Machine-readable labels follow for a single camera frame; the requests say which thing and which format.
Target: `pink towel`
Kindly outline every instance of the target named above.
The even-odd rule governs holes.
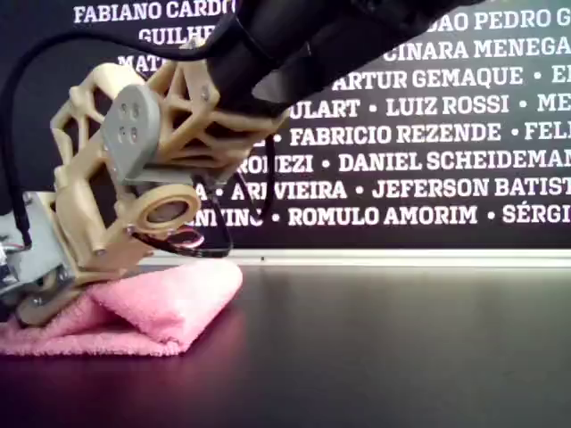
[[[44,328],[0,324],[0,354],[172,356],[187,351],[242,285],[227,259],[93,285]]]

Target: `metal bracket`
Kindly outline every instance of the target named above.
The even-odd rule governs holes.
[[[101,126],[103,144],[122,184],[137,182],[156,153],[161,136],[161,109],[145,85],[126,86],[113,101]]]

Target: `black wall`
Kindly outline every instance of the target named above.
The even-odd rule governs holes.
[[[74,6],[85,6],[81,9],[84,19],[75,24],[78,27],[126,37],[145,37],[148,31],[140,33],[142,29],[181,27],[183,35],[188,26],[204,31],[203,26],[214,25],[219,17],[168,18],[167,5],[172,2],[158,3],[155,8],[161,9],[161,17],[156,20],[85,22],[85,17],[90,16],[88,6],[97,6],[96,3],[4,2],[0,6],[0,40],[3,40],[0,82],[27,46],[42,37],[73,28]],[[191,9],[200,3],[190,2]],[[263,226],[232,226],[237,246],[278,249],[571,247],[568,237],[571,177],[567,173],[571,152],[566,152],[571,150],[567,147],[568,135],[571,135],[571,70],[566,68],[571,64],[571,38],[567,38],[571,29],[570,7],[562,0],[525,0],[489,2],[458,10],[451,15],[451,21],[466,27],[450,30],[442,26],[441,30],[413,41],[424,54],[422,61],[408,61],[406,52],[402,51],[404,57],[399,61],[387,55],[362,70],[383,72],[384,77],[390,72],[393,77],[403,76],[406,87],[379,88],[375,80],[368,82],[365,75],[360,89],[352,87],[356,80],[347,78],[337,87],[345,86],[346,90],[328,90],[304,104],[311,104],[313,111],[322,100],[328,101],[324,108],[331,110],[334,105],[343,104],[348,113],[345,118],[336,114],[333,115],[336,117],[297,119],[301,110],[296,107],[294,116],[280,132],[282,139],[277,144],[278,153],[284,156],[280,162],[284,170],[278,178],[279,186],[294,192],[280,194],[276,221],[270,220]],[[516,45],[523,47],[523,52],[514,51]],[[476,54],[478,46],[484,49],[479,55]],[[92,41],[58,47],[29,69],[19,91],[14,141],[21,180],[26,188],[51,188],[52,169],[58,163],[58,154],[48,124],[65,101],[69,86],[78,83],[96,64],[117,62],[120,55],[130,54],[135,55],[134,65],[138,64],[139,71],[145,75],[153,71],[152,62],[137,62],[138,53]],[[438,76],[443,75],[442,70],[448,70],[444,74],[449,76],[468,75],[460,79],[460,86],[439,86],[442,79]],[[560,71],[557,78],[555,70]],[[435,85],[430,87],[425,79],[429,73],[435,76]],[[484,80],[477,79],[472,85],[470,76]],[[405,102],[405,109],[412,101],[413,114],[395,115],[391,105],[398,106],[399,100]],[[446,139],[442,132],[435,133],[441,124],[449,129],[449,142],[442,141]],[[488,128],[492,133],[484,138],[451,142],[450,129],[462,124]],[[373,129],[376,134],[379,127],[385,127],[381,137],[391,133],[382,142],[360,131]],[[422,127],[428,141],[402,141],[407,135],[422,141]],[[365,144],[347,144],[351,141],[346,134],[350,129],[357,129],[360,142]],[[514,129],[518,130],[517,135],[513,134]],[[337,144],[332,144],[331,136],[335,136],[333,140]],[[379,160],[390,158],[391,153],[399,153],[394,157],[398,159],[397,170],[347,171],[362,165],[360,158],[366,160],[372,155]],[[261,148],[256,148],[253,166],[259,164],[261,155]],[[458,156],[460,159],[451,164],[450,160]],[[355,165],[343,164],[344,161]],[[263,173],[253,172],[246,177],[253,183],[264,181]],[[373,196],[379,180],[389,183],[392,197]],[[314,185],[335,191],[307,192]],[[403,194],[402,189],[411,185],[414,187],[409,189],[410,194]],[[225,208],[230,209],[231,225],[239,220],[245,206],[237,196],[235,185],[230,183],[222,199]],[[6,212],[10,207],[5,192],[2,200]],[[201,213],[197,222],[211,226],[206,221],[209,214],[207,210]]]

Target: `white baseboard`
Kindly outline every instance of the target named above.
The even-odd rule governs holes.
[[[228,258],[242,266],[571,268],[570,250],[236,250]],[[187,261],[157,252],[141,264],[176,266]]]

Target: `robotic arm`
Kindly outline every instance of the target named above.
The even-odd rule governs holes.
[[[259,141],[273,157],[271,137],[289,107],[456,7],[482,2],[249,0],[205,43],[158,53],[171,61],[148,80],[126,66],[94,68],[50,123],[62,158],[52,193],[21,201],[2,141],[13,212],[0,218],[0,299],[24,325],[44,325],[85,287],[121,278],[153,249],[224,257],[229,249],[189,250],[175,239],[201,208],[198,184],[223,224],[215,190]],[[6,137],[12,112],[2,114]]]

